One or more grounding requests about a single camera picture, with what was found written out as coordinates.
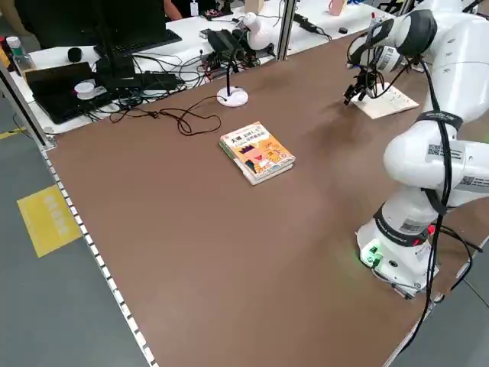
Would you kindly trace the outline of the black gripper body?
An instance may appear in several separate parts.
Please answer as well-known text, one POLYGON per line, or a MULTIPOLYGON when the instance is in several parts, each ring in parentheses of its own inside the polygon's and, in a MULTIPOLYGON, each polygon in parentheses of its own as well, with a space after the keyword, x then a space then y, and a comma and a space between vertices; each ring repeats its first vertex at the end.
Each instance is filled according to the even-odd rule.
POLYGON ((377 84, 377 74, 374 71, 361 67, 355 77, 355 88, 359 90, 373 89, 377 84))

